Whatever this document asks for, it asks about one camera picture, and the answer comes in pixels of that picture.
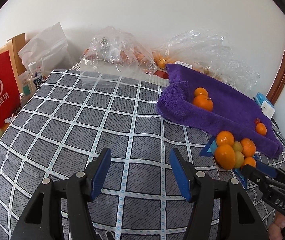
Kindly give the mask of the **person's right hand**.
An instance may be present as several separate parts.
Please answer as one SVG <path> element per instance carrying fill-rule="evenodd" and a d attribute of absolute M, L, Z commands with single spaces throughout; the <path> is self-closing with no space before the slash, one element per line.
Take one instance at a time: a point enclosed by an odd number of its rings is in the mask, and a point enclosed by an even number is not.
<path fill-rule="evenodd" d="M 268 235 L 270 240 L 282 240 L 283 235 L 281 230 L 285 227 L 285 216 L 281 213 L 275 214 L 274 222 L 268 228 Z"/>

